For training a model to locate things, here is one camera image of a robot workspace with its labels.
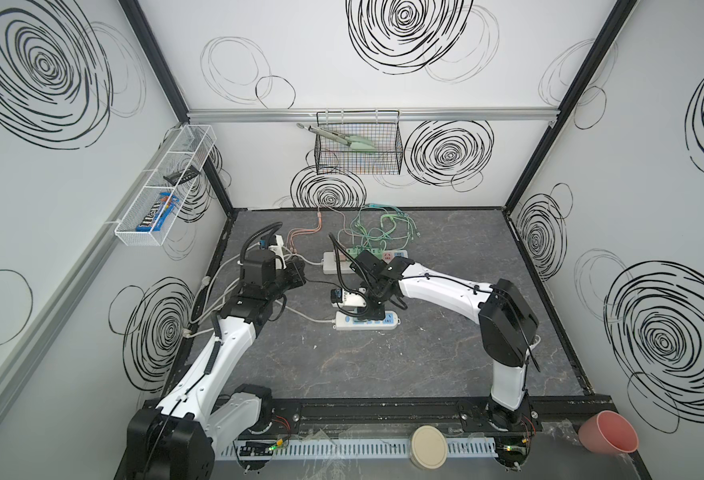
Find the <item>white blue power strip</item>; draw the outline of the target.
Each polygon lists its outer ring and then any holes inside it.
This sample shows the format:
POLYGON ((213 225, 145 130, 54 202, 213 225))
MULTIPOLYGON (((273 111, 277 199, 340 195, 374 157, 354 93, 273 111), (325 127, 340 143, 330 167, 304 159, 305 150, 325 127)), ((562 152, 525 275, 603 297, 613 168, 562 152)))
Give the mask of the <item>white blue power strip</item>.
POLYGON ((399 316, 394 311, 387 311, 383 320, 356 318, 338 312, 334 329, 337 331, 389 331, 399 325, 399 316))

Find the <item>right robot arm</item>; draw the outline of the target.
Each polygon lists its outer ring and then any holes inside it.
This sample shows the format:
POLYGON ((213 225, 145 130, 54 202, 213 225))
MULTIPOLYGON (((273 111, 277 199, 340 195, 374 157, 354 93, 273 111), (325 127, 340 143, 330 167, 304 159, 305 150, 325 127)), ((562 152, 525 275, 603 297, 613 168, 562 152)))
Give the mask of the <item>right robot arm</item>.
POLYGON ((352 320, 386 319, 388 303, 405 310, 407 299, 435 304, 479 326, 482 346, 493 361, 487 417, 494 428, 510 431, 522 423, 529 395, 527 374, 536 364, 539 320, 511 281, 470 281, 441 273, 407 257, 386 262, 365 251, 350 260, 360 286, 347 285, 337 268, 339 286, 331 303, 352 320))

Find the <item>white multicolour power strip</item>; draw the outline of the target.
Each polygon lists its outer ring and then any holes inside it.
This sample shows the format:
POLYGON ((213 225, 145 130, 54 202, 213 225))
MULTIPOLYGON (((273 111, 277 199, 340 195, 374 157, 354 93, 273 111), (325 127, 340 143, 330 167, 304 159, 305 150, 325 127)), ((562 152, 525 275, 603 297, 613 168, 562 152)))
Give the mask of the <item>white multicolour power strip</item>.
MULTIPOLYGON (((390 263, 395 258, 408 258, 409 254, 407 250, 397 249, 397 250, 384 250, 385 256, 383 261, 390 263)), ((323 255, 322 270, 325 275, 335 275, 338 273, 338 269, 341 270, 343 275, 353 274, 351 269, 351 261, 343 254, 336 258, 334 252, 325 252, 323 255)))

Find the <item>green charger plug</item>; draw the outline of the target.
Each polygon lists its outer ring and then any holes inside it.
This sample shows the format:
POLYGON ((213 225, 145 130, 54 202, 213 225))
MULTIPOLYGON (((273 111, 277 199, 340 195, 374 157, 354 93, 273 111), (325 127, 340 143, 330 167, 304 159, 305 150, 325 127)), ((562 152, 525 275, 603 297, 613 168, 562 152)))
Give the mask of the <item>green charger plug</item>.
POLYGON ((385 251, 380 248, 373 248, 370 252, 378 259, 383 260, 385 256, 385 251))

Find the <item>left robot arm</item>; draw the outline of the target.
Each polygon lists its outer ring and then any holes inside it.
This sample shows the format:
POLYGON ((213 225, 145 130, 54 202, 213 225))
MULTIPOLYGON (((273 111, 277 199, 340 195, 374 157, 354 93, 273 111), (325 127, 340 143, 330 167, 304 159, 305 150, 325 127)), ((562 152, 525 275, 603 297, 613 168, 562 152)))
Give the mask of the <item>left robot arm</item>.
POLYGON ((156 406, 139 410, 127 427, 127 479, 208 479, 224 450, 244 431, 271 425, 270 389, 244 384, 220 394, 263 328, 278 319, 288 291, 307 280, 299 258, 285 258, 279 223, 252 234, 238 256, 239 279, 216 310, 207 344, 156 406))

